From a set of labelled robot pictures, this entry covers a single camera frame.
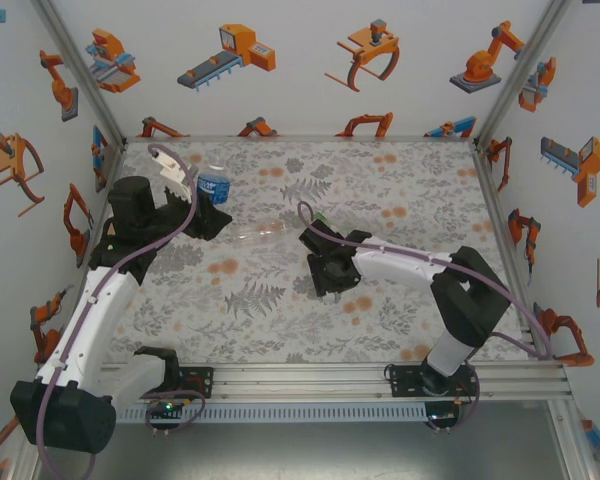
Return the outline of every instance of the black mounting plate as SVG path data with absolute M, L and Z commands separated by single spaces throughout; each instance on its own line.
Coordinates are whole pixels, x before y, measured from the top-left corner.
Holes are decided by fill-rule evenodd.
M 179 390 L 195 390 L 211 398 L 213 389 L 213 368 L 211 367 L 180 367 Z
M 385 375 L 391 383 L 391 396 L 394 398 L 431 398 L 434 395 L 427 393 L 423 388 L 424 384 L 421 379 L 422 365 L 387 365 Z M 460 368 L 449 378 L 451 385 L 456 385 L 455 389 L 450 389 L 446 395 L 441 398 L 456 398 L 474 397 L 476 395 L 475 379 L 471 374 L 471 370 L 466 365 L 461 365 Z

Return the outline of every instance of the metal rail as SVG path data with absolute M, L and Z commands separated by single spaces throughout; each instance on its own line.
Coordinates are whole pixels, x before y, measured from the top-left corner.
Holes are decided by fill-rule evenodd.
M 500 126 L 500 122 L 502 122 L 511 105 L 516 102 L 516 97 L 524 87 L 527 78 L 529 78 L 532 71 L 535 71 L 542 51 L 572 3 L 573 0 L 551 0 L 551 3 L 547 6 L 478 135 L 479 146 L 483 150 L 487 149 L 489 142 Z
M 401 365 L 419 365 L 418 362 Z M 448 398 L 393 398 L 385 363 L 220 364 L 214 368 L 209 403 L 403 403 Z M 535 360 L 475 362 L 481 400 L 571 399 L 560 362 Z M 103 374 L 121 365 L 107 365 Z

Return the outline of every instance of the bottle label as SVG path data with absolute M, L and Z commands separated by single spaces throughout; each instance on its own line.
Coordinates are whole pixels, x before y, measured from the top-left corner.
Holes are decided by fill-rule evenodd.
M 229 182 L 216 182 L 198 177 L 198 191 L 208 194 L 214 205 L 224 203 L 229 198 Z

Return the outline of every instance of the white wall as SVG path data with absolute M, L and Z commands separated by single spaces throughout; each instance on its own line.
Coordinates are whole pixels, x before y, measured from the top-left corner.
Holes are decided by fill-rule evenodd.
M 73 182 L 97 220 L 105 192 L 95 193 L 91 158 L 92 127 L 97 123 L 83 92 L 79 115 L 62 123 L 60 105 L 51 92 L 51 76 L 40 66 L 39 51 L 58 53 L 30 2 L 0 0 L 7 11 L 0 24 L 0 132 L 18 132 L 38 151 L 45 172 L 31 180 L 34 193 L 45 200 L 18 218 L 29 200 L 14 183 L 0 187 L 0 429 L 13 417 L 9 394 L 19 379 L 35 373 L 35 344 L 29 330 L 29 309 L 43 305 L 73 283 L 63 311 L 51 322 L 59 328 L 73 310 L 82 272 L 76 269 L 69 235 L 62 223 L 63 204 Z M 68 86 L 75 79 L 58 68 Z M 25 168 L 34 171 L 25 155 Z M 74 209 L 74 225 L 87 223 Z
M 534 216 L 542 229 L 531 290 L 543 308 L 571 315 L 584 331 L 596 362 L 568 369 L 575 397 L 584 414 L 600 427 L 600 309 L 596 308 L 596 258 L 600 257 L 600 174 L 598 196 L 585 208 L 577 205 L 576 184 L 540 158 L 546 136 L 575 150 L 591 136 L 600 139 L 600 4 L 574 2 L 541 60 L 557 59 L 548 97 L 535 113 L 511 108 L 496 138 L 513 139 L 511 181 L 500 194 L 507 212 L 518 207 Z M 500 181 L 502 162 L 494 166 Z M 526 269 L 522 257 L 517 257 Z M 556 335 L 556 353 L 575 351 L 567 334 Z
M 492 28 L 505 20 L 527 41 L 548 2 L 55 3 L 80 48 L 91 43 L 95 28 L 102 28 L 136 57 L 140 83 L 122 93 L 103 92 L 122 130 L 131 136 L 140 133 L 147 116 L 194 135 L 236 135 L 258 116 L 280 134 L 333 135 L 352 117 L 389 111 L 395 115 L 389 134 L 422 135 L 471 115 L 478 118 L 478 129 L 504 81 L 469 95 L 449 78 L 464 71 L 473 53 L 489 46 Z M 377 18 L 400 37 L 401 57 L 393 74 L 381 82 L 359 72 L 359 93 L 325 77 L 324 72 L 330 72 L 346 78 L 351 54 L 336 42 L 346 41 Z M 276 51 L 277 68 L 237 69 L 199 92 L 179 85 L 180 75 L 221 50 L 218 28 L 225 23 L 254 29 L 258 41 Z M 90 65 L 91 57 L 84 51 L 83 57 Z M 505 47 L 494 70 L 506 79 L 514 64 L 513 52 Z M 360 133 L 371 133 L 375 127 L 360 127 Z

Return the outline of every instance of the gray leaf pattern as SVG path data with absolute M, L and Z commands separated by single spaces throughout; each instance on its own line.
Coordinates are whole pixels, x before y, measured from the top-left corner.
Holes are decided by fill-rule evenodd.
M 273 306 L 278 306 L 278 300 L 284 295 L 284 288 L 272 287 L 257 282 L 253 282 L 251 286 L 245 285 L 238 293 L 231 293 L 230 297 L 225 297 L 227 309 L 232 310 L 236 318 L 238 312 L 242 312 L 250 318 L 253 318 L 253 313 L 259 313 L 262 316 L 267 315 L 267 310 L 273 311 Z
M 304 162 L 300 161 L 298 158 L 292 157 L 286 161 L 285 165 L 287 166 L 289 173 L 298 173 L 302 171 Z
M 505 279 L 471 145 L 431 142 L 174 142 L 182 158 L 227 159 L 231 193 L 218 206 L 233 224 L 282 220 L 274 243 L 239 245 L 230 229 L 210 242 L 179 235 L 158 252 L 120 319 L 106 362 L 142 345 L 174 348 L 182 363 L 396 362 L 419 360 L 444 330 L 431 293 L 384 280 L 318 298 L 298 241 L 309 201 L 342 234 L 372 232 L 398 245 L 477 248 Z M 146 144 L 130 143 L 122 175 L 166 182 Z M 498 330 L 521 338 L 510 309 Z M 526 358 L 491 339 L 478 360 Z
M 311 201 L 319 200 L 329 190 L 331 182 L 323 182 L 321 180 L 296 180 L 293 185 L 286 185 L 280 189 L 282 200 L 288 200 L 293 203 L 299 200 L 309 199 Z

